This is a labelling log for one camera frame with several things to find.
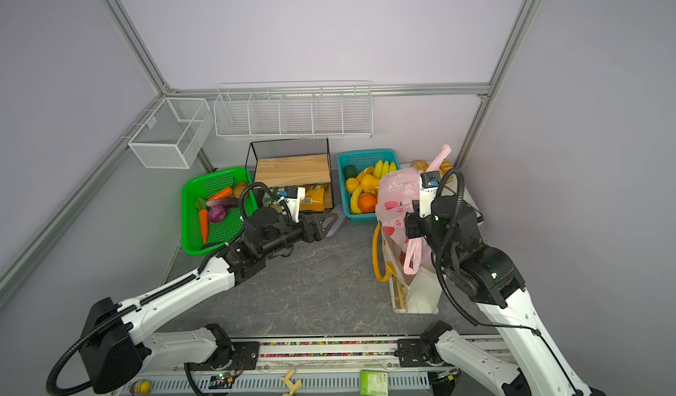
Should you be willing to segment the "cream canvas tote bag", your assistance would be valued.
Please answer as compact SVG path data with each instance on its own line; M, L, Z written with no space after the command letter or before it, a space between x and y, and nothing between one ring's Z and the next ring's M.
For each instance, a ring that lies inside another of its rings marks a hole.
M431 264L423 262L415 271L413 260L378 223L371 243L371 263L375 278L389 287L391 306L395 313L437 314L441 288Z

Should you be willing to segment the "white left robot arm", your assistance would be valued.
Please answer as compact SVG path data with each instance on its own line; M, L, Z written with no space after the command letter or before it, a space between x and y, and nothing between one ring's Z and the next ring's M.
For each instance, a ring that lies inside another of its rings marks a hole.
M79 339L52 367L46 391L73 395L91 389L113 392L139 373L162 366L200 365L218 370L232 365L238 353L217 324L186 336L158 329L202 301L241 285L266 267L268 260L288 257L298 242L327 237L336 213L303 213L298 187L274 195L261 182L248 185L238 204L242 225L198 268L155 290L121 303L109 297L94 304Z

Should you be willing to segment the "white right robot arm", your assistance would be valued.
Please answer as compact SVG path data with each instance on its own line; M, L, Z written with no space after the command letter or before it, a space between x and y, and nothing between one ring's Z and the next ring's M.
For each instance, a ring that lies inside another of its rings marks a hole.
M443 294L472 326L496 329L514 361L503 364L443 321L422 333L422 359L457 367L495 395L599 395L559 350L512 259L484 242L461 170L419 172L417 187L407 237L425 240Z

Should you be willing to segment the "pink plastic grocery bag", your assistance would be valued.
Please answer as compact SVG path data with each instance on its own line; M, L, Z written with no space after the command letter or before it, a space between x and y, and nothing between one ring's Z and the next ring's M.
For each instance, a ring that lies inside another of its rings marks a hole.
M420 197L421 174L438 172L451 152L450 146L446 144L426 169L418 169L413 165L404 167L385 175L378 184L376 215L380 222L381 232L392 239L394 244L405 253L406 257L401 264L405 275L414 276L419 271L424 258L422 238L407 237L406 214L415 212L413 201L418 201Z

